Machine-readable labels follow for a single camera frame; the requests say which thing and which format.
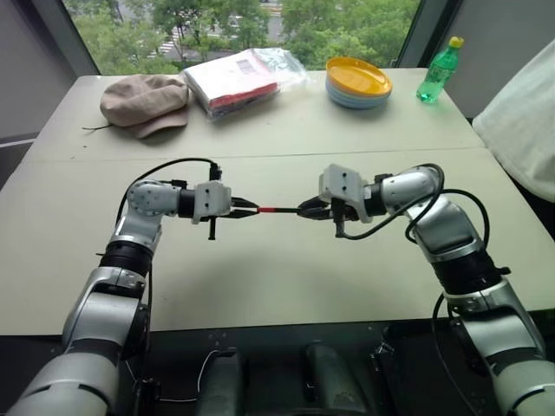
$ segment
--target white table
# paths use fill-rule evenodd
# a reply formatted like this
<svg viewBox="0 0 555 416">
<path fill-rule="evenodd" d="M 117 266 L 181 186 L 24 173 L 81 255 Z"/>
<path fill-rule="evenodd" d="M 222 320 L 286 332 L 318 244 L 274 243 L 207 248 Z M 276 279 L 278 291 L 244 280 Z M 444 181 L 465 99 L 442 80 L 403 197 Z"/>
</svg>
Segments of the white table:
<svg viewBox="0 0 555 416">
<path fill-rule="evenodd" d="M 286 154 L 356 153 L 484 146 L 447 94 L 425 106 L 415 91 L 424 69 L 388 69 L 394 84 L 387 106 L 348 110 L 331 102 L 324 72 L 311 73 L 304 90 L 281 94 L 221 122 L 209 121 L 192 104 L 189 125 L 139 141 L 107 124 L 99 110 L 104 89 L 121 77 L 84 76 L 69 90 L 27 161 L 228 158 Z"/>
<path fill-rule="evenodd" d="M 414 78 L 414 73 L 421 75 L 421 71 L 407 70 L 407 78 Z M 404 81 L 409 84 L 403 72 L 393 74 L 398 78 L 394 77 L 395 92 L 411 93 L 399 87 Z M 86 81 L 95 83 L 89 77 L 78 81 L 81 97 L 87 95 L 82 85 Z M 97 89 L 91 87 L 91 95 Z M 311 110 L 311 120 L 322 118 L 317 114 L 329 113 L 330 120 L 325 122 L 336 131 L 353 128 L 346 120 L 354 115 L 329 107 L 325 97 L 318 99 L 318 94 L 316 91 L 316 98 L 310 98 L 320 103 Z M 84 107 L 92 106 L 82 100 Z M 278 206 L 297 205 L 316 195 L 318 175 L 332 162 L 354 168 L 369 180 L 377 173 L 395 173 L 423 162 L 438 163 L 446 171 L 447 186 L 468 189 L 486 204 L 492 221 L 490 254 L 499 266 L 513 269 L 511 279 L 525 306 L 551 308 L 555 299 L 555 244 L 447 97 L 442 101 L 443 107 L 438 108 L 446 108 L 445 117 L 454 119 L 450 128 L 442 127 L 447 138 L 443 141 L 434 139 L 433 134 L 411 131 L 410 123 L 399 120 L 389 124 L 406 126 L 404 144 L 401 135 L 389 143 L 326 135 L 319 142 L 320 149 L 312 136 L 297 137 L 296 141 L 284 136 L 290 147 L 283 151 L 289 152 L 280 153 L 273 147 L 274 140 L 255 135 L 251 124 L 259 120 L 252 116 L 244 120 L 245 131 L 249 132 L 244 137 L 237 135 L 238 126 L 234 124 L 216 127 L 206 123 L 197 127 L 200 132 L 220 129 L 222 143 L 237 141 L 236 149 L 222 145 L 218 153 L 215 136 L 202 141 L 191 135 L 195 123 L 203 123 L 200 114 L 194 115 L 197 118 L 192 118 L 182 139 L 160 147 L 123 139 L 118 133 L 110 133 L 111 129 L 95 133 L 98 143 L 81 145 L 80 140 L 93 138 L 70 136 L 68 125 L 76 127 L 85 121 L 79 118 L 83 117 L 79 112 L 79 117 L 72 115 L 66 97 L 0 192 L 0 334 L 61 332 L 88 273 L 98 264 L 95 253 L 103 251 L 111 235 L 115 211 L 129 181 L 165 157 L 219 156 L 225 152 L 225 157 L 216 160 L 233 194 L 261 205 Z M 412 106 L 406 102 L 400 106 Z M 293 130 L 297 111 L 292 108 L 289 116 L 279 105 L 273 116 L 270 109 L 259 116 L 281 121 L 289 117 L 288 128 Z M 423 108 L 416 111 L 440 111 Z M 198 111 L 192 108 L 193 114 Z M 402 114 L 402 110 L 397 113 L 400 119 Z M 333 117 L 339 126 L 331 121 Z M 443 121 L 430 120 L 428 132 L 440 131 L 434 126 L 441 126 Z M 372 135 L 375 130 L 385 129 L 384 122 L 365 125 L 365 131 Z M 450 141 L 453 137 L 461 139 Z M 196 146 L 197 153 L 167 153 L 189 139 L 187 144 Z M 347 150 L 337 150 L 335 141 Z M 265 143 L 268 148 L 256 147 L 256 143 Z M 397 147 L 387 148 L 392 143 Z M 356 146 L 362 144 L 369 149 L 357 150 Z M 377 150 L 369 144 L 386 148 Z M 427 150 L 425 146 L 437 148 Z M 310 147 L 312 150 L 305 152 L 321 154 L 297 153 L 298 147 Z M 73 150 L 80 153 L 67 159 Z M 241 153 L 248 156 L 239 157 Z M 172 166 L 156 178 L 186 179 L 194 184 L 206 180 L 206 176 L 205 166 L 183 165 Z M 460 203 L 481 232 L 478 211 L 464 199 Z M 352 232 L 364 228 L 361 224 L 348 226 Z M 405 226 L 406 221 L 400 218 L 370 239 L 350 242 L 334 239 L 332 224 L 286 214 L 259 215 L 220 220 L 217 241 L 210 242 L 206 224 L 193 226 L 186 219 L 168 218 L 153 263 L 153 329 L 429 317 L 441 286 L 418 247 L 404 239 Z"/>
</svg>

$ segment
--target bottle cap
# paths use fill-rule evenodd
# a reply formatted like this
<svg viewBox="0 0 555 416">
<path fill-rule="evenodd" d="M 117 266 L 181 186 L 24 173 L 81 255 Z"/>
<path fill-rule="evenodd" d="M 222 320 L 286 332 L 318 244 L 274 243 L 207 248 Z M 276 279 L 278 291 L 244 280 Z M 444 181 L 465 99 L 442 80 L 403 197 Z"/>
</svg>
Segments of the bottle cap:
<svg viewBox="0 0 555 416">
<path fill-rule="evenodd" d="M 458 36 L 453 36 L 451 39 L 449 39 L 449 46 L 451 48 L 460 48 L 462 47 L 462 44 L 465 42 L 465 40 L 462 37 L 458 37 Z"/>
</svg>

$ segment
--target plastic bottle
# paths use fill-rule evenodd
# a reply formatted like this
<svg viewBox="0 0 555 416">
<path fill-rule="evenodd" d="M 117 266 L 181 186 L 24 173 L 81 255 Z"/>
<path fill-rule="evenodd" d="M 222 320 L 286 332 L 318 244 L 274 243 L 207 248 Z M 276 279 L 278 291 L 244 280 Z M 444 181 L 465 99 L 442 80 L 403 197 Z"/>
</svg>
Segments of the plastic bottle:
<svg viewBox="0 0 555 416">
<path fill-rule="evenodd" d="M 443 86 L 459 63 L 459 49 L 462 47 L 464 39 L 462 37 L 452 37 L 449 40 L 447 49 L 435 56 L 430 64 L 424 82 L 420 84 L 416 91 L 416 96 L 424 102 L 435 102 Z"/>
</svg>

